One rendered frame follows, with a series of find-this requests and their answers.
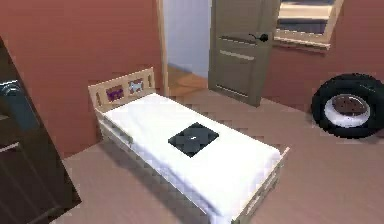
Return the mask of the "black closed laptop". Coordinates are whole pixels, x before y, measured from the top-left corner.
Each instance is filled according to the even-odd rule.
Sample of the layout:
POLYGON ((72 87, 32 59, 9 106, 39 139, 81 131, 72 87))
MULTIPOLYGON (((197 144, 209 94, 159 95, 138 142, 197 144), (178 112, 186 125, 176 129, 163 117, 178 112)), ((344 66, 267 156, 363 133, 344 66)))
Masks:
POLYGON ((218 137, 215 131, 195 122, 169 138, 168 143, 188 157, 193 157, 218 137))

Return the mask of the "grey-brown room door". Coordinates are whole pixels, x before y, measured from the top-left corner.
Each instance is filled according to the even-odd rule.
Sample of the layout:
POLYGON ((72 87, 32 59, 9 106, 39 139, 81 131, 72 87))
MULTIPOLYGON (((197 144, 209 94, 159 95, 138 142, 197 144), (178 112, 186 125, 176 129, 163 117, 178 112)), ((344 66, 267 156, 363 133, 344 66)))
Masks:
POLYGON ((212 0, 208 88, 257 107, 281 0, 212 0), (259 37, 268 34, 269 40, 259 37))

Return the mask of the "black tyre with white rim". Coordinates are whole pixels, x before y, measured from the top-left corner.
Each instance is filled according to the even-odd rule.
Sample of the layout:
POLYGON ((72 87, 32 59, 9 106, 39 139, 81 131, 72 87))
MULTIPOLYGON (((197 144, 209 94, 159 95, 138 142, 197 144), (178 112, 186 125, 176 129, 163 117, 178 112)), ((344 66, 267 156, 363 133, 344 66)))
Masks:
POLYGON ((320 128, 337 137, 369 137, 384 129, 384 84, 365 74, 338 75, 313 95, 311 113, 320 128))

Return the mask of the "window with beige frame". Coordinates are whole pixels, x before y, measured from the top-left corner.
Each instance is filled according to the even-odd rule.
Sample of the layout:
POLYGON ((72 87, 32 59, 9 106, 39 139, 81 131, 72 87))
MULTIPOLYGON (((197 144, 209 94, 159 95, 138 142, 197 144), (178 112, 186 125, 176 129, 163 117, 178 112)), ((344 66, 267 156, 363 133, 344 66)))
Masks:
POLYGON ((274 39, 328 50, 344 0, 282 0, 274 39))

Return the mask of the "white bed with wooden frame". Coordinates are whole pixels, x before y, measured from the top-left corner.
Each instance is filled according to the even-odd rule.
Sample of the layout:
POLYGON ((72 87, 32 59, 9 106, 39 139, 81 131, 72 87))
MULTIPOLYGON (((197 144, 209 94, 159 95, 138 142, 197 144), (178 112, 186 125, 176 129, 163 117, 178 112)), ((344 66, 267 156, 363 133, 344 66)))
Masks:
POLYGON ((102 135, 195 209, 199 224, 250 224, 279 180, 287 150, 158 94, 152 68, 90 85, 88 91, 102 135), (188 157, 168 139, 195 122, 219 137, 188 157))

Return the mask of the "dark brown cupboard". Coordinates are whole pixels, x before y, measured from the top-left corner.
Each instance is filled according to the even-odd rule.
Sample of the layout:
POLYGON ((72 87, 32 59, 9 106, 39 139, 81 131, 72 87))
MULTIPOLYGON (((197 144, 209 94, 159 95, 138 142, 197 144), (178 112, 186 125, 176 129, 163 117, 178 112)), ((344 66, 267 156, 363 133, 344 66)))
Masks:
POLYGON ((0 224, 50 224, 80 203, 0 37, 0 224))

